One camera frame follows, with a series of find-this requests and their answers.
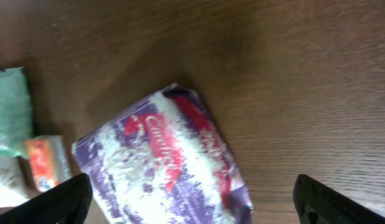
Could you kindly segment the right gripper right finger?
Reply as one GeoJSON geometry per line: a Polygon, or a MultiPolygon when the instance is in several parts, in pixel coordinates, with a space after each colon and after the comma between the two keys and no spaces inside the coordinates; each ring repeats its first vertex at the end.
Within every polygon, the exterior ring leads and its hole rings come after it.
{"type": "Polygon", "coordinates": [[[297,176],[293,201],[301,224],[385,224],[385,217],[305,174],[297,176]]]}

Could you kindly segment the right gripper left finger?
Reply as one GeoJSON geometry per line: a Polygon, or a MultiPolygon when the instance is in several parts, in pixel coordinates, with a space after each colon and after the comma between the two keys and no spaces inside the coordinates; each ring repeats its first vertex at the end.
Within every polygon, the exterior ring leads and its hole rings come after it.
{"type": "Polygon", "coordinates": [[[92,198],[90,178],[81,173],[0,214],[0,224],[84,224],[92,198]]]}

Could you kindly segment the orange tissue pack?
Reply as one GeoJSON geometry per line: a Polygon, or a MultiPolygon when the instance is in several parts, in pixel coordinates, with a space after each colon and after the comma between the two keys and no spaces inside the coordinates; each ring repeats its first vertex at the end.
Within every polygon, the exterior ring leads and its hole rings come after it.
{"type": "Polygon", "coordinates": [[[39,192],[46,192],[72,177],[62,136],[38,136],[24,143],[34,185],[39,192]]]}

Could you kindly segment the white tube with cork cap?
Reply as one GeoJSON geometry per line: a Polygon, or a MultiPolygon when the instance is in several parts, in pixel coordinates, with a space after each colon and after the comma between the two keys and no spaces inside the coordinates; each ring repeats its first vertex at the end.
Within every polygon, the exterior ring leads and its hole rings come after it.
{"type": "Polygon", "coordinates": [[[16,207],[30,199],[18,160],[0,156],[0,208],[16,207]]]}

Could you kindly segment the teal wet wipes pack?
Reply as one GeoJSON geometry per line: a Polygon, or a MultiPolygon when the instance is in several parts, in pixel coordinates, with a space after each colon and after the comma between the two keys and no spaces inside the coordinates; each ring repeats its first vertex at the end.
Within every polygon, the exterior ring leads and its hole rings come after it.
{"type": "Polygon", "coordinates": [[[27,159],[24,141],[32,135],[32,103],[22,68],[0,70],[0,155],[27,159]]]}

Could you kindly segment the purple red pad pack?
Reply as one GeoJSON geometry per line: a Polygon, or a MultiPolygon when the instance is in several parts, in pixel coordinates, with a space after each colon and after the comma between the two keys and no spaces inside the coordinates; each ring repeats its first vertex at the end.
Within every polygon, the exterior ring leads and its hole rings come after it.
{"type": "Polygon", "coordinates": [[[198,94],[176,83],[73,143],[109,223],[251,223],[238,165],[198,94]]]}

